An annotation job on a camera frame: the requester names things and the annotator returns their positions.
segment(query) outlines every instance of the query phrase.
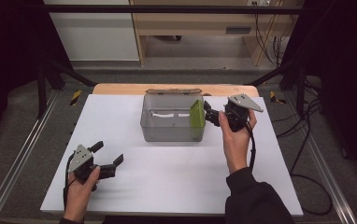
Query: gray floor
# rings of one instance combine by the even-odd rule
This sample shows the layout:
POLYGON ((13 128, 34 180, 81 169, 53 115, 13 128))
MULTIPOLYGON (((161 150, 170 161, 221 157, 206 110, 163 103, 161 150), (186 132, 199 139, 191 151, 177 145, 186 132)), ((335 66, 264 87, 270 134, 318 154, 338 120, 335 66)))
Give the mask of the gray floor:
MULTIPOLYGON (((154 37, 150 40, 147 60, 143 67, 138 63, 124 62, 100 63, 97 66, 90 63, 75 63, 75 66, 82 75, 96 82, 216 84, 247 83, 275 67, 266 58, 261 66, 252 66, 246 46, 240 37, 211 36, 184 36, 179 42, 172 36, 154 37)), ((63 91, 58 92, 59 97, 50 118, 0 211, 1 223, 47 223, 47 220, 59 218, 40 212, 39 207, 45 197, 44 190, 51 182, 66 143, 70 139, 70 133, 75 129, 86 96, 93 90, 70 77, 64 79, 67 85, 63 91), (69 105, 76 90, 82 90, 79 101, 76 105, 69 105)), ((292 92, 280 91, 277 85, 279 79, 280 77, 273 78, 258 87, 260 95, 265 99, 271 120, 284 119, 294 114, 289 104, 270 101, 271 91, 274 91, 279 99, 290 100, 292 92)), ((36 122, 36 97, 35 82, 19 87, 9 95, 9 105, 0 122, 0 185, 36 122)), ((307 92, 307 101, 310 102, 314 98, 314 95, 307 92)), ((275 132, 282 133, 295 122, 295 117, 273 122, 275 132)), ((357 220, 357 163, 341 157, 341 146, 323 114, 317 112, 312 115, 311 126, 312 136, 357 220)), ((289 168, 293 165, 302 141, 301 132, 278 139, 289 168)), ((311 148, 307 146, 295 167, 295 173, 322 182, 318 167, 309 152, 311 148)), ((304 179, 294 178, 293 183, 304 207, 312 211, 326 208, 326 196, 320 188, 304 179)), ((303 217, 296 217, 295 220, 297 223, 345 223, 338 214, 339 212, 333 209, 325 216, 305 213, 303 217)), ((87 218, 98 221, 103 217, 90 215, 87 218)))

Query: wall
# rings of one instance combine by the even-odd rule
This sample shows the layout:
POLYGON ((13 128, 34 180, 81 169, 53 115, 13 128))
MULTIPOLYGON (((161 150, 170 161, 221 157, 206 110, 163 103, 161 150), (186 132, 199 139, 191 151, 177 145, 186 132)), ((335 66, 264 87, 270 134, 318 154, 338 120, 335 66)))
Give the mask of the wall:
MULTIPOLYGON (((44 0, 45 4, 129 5, 126 0, 44 0)), ((138 61, 130 14, 51 13, 70 61, 138 61)))

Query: person's arm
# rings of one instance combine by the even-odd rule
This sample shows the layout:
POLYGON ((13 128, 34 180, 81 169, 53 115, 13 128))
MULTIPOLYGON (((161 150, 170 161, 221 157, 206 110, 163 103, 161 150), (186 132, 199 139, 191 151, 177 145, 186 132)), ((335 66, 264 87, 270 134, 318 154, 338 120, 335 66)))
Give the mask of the person's arm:
MULTIPOLYGON (((257 123, 250 110, 249 125, 257 123)), ((244 128, 233 133, 228 119, 220 112, 224 154, 230 175, 226 181, 231 196, 225 203, 225 223, 294 223, 292 216, 275 190, 266 183, 257 182, 247 164, 250 134, 244 128)))
POLYGON ((96 167, 89 175, 85 184, 79 183, 74 174, 68 177, 67 205, 64 216, 60 219, 60 224, 80 224, 82 223, 89 199, 91 198, 92 187, 97 183, 100 175, 100 167, 96 167))

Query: black sleeve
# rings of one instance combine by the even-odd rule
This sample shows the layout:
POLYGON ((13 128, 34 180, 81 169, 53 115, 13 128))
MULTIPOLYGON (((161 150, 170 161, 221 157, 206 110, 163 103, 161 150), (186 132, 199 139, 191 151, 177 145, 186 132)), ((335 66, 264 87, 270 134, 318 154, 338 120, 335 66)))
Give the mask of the black sleeve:
POLYGON ((62 217, 62 218, 60 218, 59 224, 80 224, 80 223, 71 221, 71 220, 68 220, 68 219, 65 219, 62 217))
POLYGON ((231 196, 225 203, 225 223, 294 223, 278 194, 269 184, 254 179, 250 168, 226 179, 231 196))

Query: white table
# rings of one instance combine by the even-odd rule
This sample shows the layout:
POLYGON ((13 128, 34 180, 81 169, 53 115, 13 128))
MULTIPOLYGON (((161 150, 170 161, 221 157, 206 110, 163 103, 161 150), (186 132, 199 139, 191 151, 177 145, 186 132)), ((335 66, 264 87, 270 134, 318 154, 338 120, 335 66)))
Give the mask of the white table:
MULTIPOLYGON (((41 210, 61 214, 62 190, 68 157, 79 144, 104 147, 94 163, 111 164, 123 153, 116 176, 101 180, 88 205, 89 212, 105 215, 222 216, 230 191, 222 149, 221 129, 207 122, 202 142, 144 140, 140 127, 143 95, 89 95, 66 152, 52 180, 41 210)), ((213 109, 223 110, 226 97, 204 97, 213 109)), ((282 158, 264 100, 256 112, 257 154, 253 174, 271 184, 293 216, 303 212, 282 158)))

